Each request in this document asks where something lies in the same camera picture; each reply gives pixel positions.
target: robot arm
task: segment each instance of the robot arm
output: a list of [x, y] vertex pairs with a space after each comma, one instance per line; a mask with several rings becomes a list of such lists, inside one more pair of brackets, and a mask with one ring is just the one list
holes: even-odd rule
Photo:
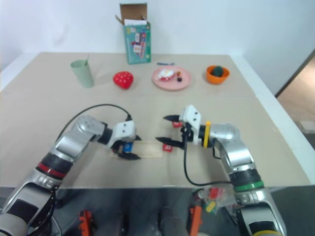
[[240, 138], [239, 130], [230, 124], [201, 125], [201, 115], [192, 105], [178, 115], [166, 116], [166, 120], [182, 122], [184, 142], [170, 138], [159, 141], [183, 148], [185, 140], [202, 144], [205, 148], [215, 146], [220, 152], [225, 171], [234, 188], [234, 196], [241, 208], [237, 211], [242, 235], [286, 235], [281, 215], [267, 188], [258, 174], [252, 155]]
[[89, 142], [99, 142], [119, 156], [139, 159], [121, 152], [120, 146], [137, 138], [132, 120], [107, 128], [91, 116], [79, 117], [62, 135], [26, 179], [12, 192], [0, 215], [0, 235], [25, 236], [29, 226], [38, 227], [54, 203], [54, 193]]

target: box flap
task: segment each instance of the box flap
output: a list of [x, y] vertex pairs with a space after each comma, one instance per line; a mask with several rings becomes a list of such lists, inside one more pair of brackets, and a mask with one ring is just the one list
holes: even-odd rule
[[124, 24], [124, 19], [143, 20], [143, 17], [147, 19], [147, 4], [120, 4], [120, 12], [122, 24]]

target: table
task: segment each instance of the table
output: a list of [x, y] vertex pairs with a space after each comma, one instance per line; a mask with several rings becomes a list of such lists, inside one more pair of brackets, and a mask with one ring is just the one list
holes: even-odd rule
[[[54, 143], [65, 123], [78, 111], [98, 103], [126, 108], [143, 140], [158, 136], [179, 139], [178, 129], [162, 119], [179, 114], [193, 104], [202, 121], [231, 123], [241, 131], [266, 186], [309, 184], [296, 156], [228, 55], [153, 55], [151, 63], [128, 65], [125, 54], [90, 54], [95, 86], [83, 88], [70, 63], [83, 53], [41, 53], [1, 92], [0, 186], [15, 186], [37, 165]], [[169, 92], [151, 81], [157, 62], [174, 62], [191, 73], [192, 84]], [[219, 64], [230, 77], [215, 86], [205, 81], [207, 66]], [[130, 71], [134, 83], [122, 90], [112, 82], [118, 71]], [[97, 108], [88, 114], [110, 126], [124, 120], [114, 108]], [[64, 179], [63, 187], [128, 188], [191, 186], [185, 179], [183, 151], [175, 149], [162, 158], [127, 161], [113, 158], [100, 144], [89, 145]], [[227, 180], [219, 160], [210, 150], [189, 145], [188, 172], [196, 182]]]

